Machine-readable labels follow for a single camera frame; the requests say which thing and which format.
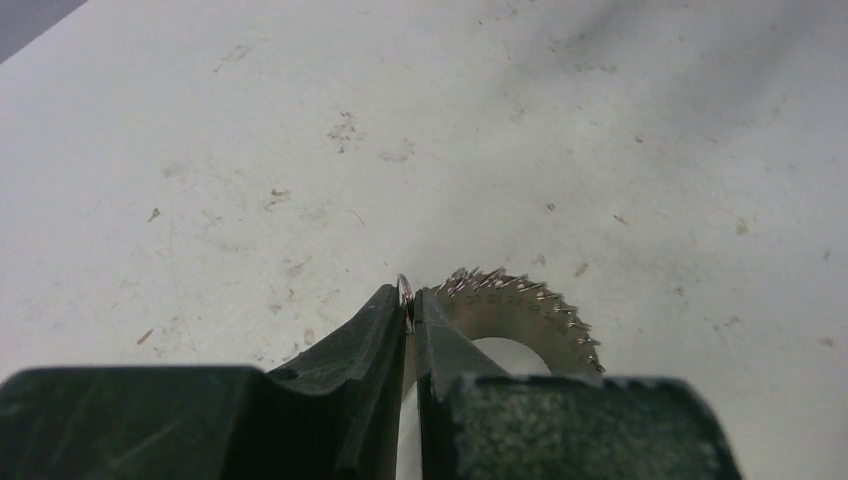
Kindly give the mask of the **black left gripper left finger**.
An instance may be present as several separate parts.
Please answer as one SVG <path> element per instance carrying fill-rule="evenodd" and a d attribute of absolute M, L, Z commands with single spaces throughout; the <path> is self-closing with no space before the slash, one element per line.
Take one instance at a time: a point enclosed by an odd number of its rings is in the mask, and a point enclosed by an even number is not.
<path fill-rule="evenodd" d="M 391 479 L 404 319 L 380 287 L 269 370 L 29 369 L 1 387 L 5 479 Z"/>

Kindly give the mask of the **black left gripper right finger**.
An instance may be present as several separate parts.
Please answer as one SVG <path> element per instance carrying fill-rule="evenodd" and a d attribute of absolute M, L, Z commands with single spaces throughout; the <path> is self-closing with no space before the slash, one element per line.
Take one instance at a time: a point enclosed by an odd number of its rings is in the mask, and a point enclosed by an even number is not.
<path fill-rule="evenodd" d="M 707 402 L 673 377 L 511 375 L 415 300 L 426 479 L 738 479 Z"/>

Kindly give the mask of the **metal disc with key rings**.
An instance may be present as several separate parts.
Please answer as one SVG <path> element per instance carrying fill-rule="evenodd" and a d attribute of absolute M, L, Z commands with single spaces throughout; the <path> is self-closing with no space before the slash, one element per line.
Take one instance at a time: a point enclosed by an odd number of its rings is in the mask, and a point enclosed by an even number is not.
<path fill-rule="evenodd" d="M 444 383 L 465 372 L 502 374 L 476 347 L 481 339 L 521 344 L 557 376 L 596 379 L 605 372 L 591 326 L 544 281 L 502 267 L 460 268 L 432 288 L 415 292 L 405 275 L 397 286 L 406 328 L 402 393 L 429 374 Z"/>

